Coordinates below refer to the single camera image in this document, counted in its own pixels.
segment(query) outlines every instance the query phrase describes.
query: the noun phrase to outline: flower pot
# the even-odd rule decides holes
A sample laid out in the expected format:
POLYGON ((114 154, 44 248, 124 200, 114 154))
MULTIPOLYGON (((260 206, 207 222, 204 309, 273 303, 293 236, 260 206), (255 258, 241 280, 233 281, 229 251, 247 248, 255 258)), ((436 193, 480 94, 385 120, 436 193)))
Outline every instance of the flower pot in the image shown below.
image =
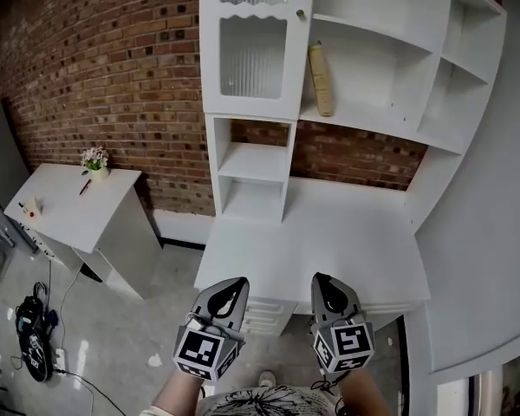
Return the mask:
POLYGON ((104 180, 110 173, 110 171, 103 166, 100 170, 89 170, 90 171, 90 178, 94 182, 100 182, 101 180, 104 180))

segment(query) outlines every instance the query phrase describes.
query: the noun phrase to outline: small white table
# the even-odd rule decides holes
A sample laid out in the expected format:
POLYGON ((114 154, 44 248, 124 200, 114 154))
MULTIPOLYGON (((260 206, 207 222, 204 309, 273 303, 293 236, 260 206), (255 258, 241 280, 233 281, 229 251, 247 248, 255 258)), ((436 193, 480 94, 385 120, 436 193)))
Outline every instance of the small white table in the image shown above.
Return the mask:
POLYGON ((140 171, 113 169, 80 196, 89 179, 83 171, 81 166, 40 165, 5 213, 48 257, 71 270, 84 261, 110 287, 148 297, 161 246, 133 188, 140 171), (42 207, 39 218, 30 218, 19 206, 31 197, 42 207))

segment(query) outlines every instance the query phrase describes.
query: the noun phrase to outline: shoe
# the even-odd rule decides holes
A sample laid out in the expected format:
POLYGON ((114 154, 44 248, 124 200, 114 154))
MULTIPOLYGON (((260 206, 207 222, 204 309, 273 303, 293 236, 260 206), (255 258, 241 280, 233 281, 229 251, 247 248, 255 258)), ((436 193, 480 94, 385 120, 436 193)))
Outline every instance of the shoe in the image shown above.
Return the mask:
POLYGON ((258 378, 259 387, 275 387, 276 376, 270 370, 264 370, 260 373, 258 378))

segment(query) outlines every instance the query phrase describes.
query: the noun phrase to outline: black backpack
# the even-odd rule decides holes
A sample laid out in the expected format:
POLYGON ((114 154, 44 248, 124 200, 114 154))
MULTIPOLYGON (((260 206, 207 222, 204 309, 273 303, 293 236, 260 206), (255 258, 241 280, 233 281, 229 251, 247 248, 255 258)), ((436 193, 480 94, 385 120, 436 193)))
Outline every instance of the black backpack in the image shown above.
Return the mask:
POLYGON ((39 289, 46 294, 46 287, 35 283, 33 295, 25 297, 16 309, 16 331, 19 348, 27 369, 37 382, 44 382, 52 375, 48 309, 38 297, 39 289))

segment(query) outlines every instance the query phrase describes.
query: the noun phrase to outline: forearm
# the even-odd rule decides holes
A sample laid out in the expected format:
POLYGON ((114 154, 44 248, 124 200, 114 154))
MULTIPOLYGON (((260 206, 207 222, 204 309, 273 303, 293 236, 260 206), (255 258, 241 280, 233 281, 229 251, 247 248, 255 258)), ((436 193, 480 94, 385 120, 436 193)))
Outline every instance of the forearm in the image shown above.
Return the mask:
POLYGON ((343 404, 348 414, 357 416, 390 416, 389 406, 365 369, 351 371, 339 382, 343 404))
POLYGON ((173 416, 194 416, 203 380, 176 370, 153 405, 173 416))

